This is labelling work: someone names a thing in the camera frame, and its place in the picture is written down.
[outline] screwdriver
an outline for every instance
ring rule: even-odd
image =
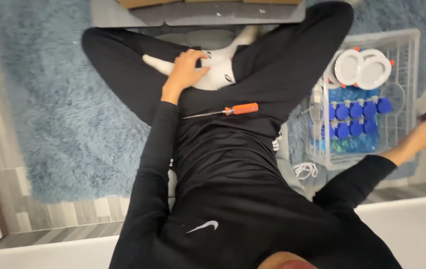
[[[183,119],[190,119],[190,118],[197,118],[197,117],[204,117],[204,116],[210,116],[215,114],[225,114],[226,116],[229,116],[231,114],[245,114],[245,113],[251,113],[258,111],[258,104],[257,103],[250,103],[250,104],[244,104],[244,105],[236,105],[231,108],[224,108],[223,111],[216,111],[211,113],[204,113],[204,114],[198,114],[193,116],[184,117]]]

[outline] black long-sleeve shirt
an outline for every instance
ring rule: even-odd
[[[170,213],[178,115],[177,106],[158,105],[110,268],[256,268],[278,251],[320,269],[400,268],[353,211],[396,168],[380,156],[366,156],[310,202],[288,187],[261,138],[214,126],[179,156]]]

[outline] orange screwdriver handle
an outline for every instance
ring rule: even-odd
[[[245,113],[251,113],[258,111],[258,104],[257,103],[250,103],[250,104],[244,104],[244,105],[237,105],[229,109],[228,107],[225,108],[225,111],[227,112],[226,115],[231,115],[230,111],[233,111],[233,114],[245,114]]]

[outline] cardboard box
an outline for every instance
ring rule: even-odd
[[[117,0],[124,8],[133,9],[182,0]],[[185,2],[225,2],[233,0],[184,0]],[[299,4],[303,0],[242,0],[244,3],[264,3],[264,4]]]

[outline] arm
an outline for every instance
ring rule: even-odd
[[[326,184],[313,202],[323,208],[345,205],[355,208],[397,166],[426,148],[426,121],[414,129],[395,148],[380,156],[366,156]]]
[[[208,71],[195,71],[203,52],[181,53],[162,88],[150,134],[140,157],[130,205],[112,256],[110,268],[142,268],[150,264],[151,246],[168,214],[168,169],[177,129],[178,99],[183,89]]]

